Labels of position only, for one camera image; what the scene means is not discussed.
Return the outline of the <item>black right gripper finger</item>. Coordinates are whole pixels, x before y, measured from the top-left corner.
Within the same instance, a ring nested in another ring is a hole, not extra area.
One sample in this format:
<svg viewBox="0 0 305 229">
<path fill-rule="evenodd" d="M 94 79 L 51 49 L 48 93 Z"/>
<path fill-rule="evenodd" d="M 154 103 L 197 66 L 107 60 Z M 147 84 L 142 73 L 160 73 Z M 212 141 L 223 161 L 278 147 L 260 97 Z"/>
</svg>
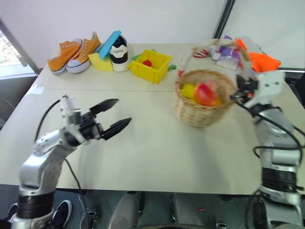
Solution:
<svg viewBox="0 0 305 229">
<path fill-rule="evenodd" d="M 243 78 L 250 78 L 252 76 L 252 62 L 243 60 Z"/>
</svg>

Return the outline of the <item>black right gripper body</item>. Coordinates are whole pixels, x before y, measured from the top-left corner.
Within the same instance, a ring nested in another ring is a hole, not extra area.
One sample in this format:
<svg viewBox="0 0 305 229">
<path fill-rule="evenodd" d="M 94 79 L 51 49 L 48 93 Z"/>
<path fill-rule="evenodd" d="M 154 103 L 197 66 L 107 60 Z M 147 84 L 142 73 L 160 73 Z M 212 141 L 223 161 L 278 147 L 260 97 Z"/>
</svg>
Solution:
<svg viewBox="0 0 305 229">
<path fill-rule="evenodd" d="M 237 75 L 236 83 L 237 91 L 230 98 L 248 98 L 249 94 L 258 89 L 258 81 L 252 78 L 246 80 L 241 75 Z"/>
</svg>

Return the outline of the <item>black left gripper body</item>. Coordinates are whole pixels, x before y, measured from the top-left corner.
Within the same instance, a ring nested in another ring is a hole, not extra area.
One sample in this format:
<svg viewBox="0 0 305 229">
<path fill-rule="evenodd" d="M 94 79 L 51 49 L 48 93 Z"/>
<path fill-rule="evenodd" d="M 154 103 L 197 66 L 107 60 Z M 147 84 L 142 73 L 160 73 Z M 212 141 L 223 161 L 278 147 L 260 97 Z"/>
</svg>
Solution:
<svg viewBox="0 0 305 229">
<path fill-rule="evenodd" d="M 100 140 L 103 137 L 103 128 L 100 123 L 97 123 L 95 118 L 96 114 L 89 111 L 80 116 L 80 128 L 82 136 L 86 140 Z"/>
</svg>

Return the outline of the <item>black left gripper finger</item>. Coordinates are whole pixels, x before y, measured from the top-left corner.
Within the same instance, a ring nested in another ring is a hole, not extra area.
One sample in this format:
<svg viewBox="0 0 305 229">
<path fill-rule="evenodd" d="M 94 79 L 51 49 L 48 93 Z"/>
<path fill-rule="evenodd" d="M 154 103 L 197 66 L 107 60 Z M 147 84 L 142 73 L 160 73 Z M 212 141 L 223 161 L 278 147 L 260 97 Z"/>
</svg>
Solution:
<svg viewBox="0 0 305 229">
<path fill-rule="evenodd" d="M 131 122 L 132 118 L 122 119 L 110 126 L 107 130 L 103 131 L 102 138 L 104 140 L 109 140 L 110 138 L 114 137 L 115 135 L 119 134 L 124 128 L 128 126 Z"/>
<path fill-rule="evenodd" d="M 119 100 L 118 99 L 107 99 L 102 101 L 101 103 L 90 108 L 90 112 L 96 116 L 101 112 L 105 112 L 111 109 Z"/>
</svg>

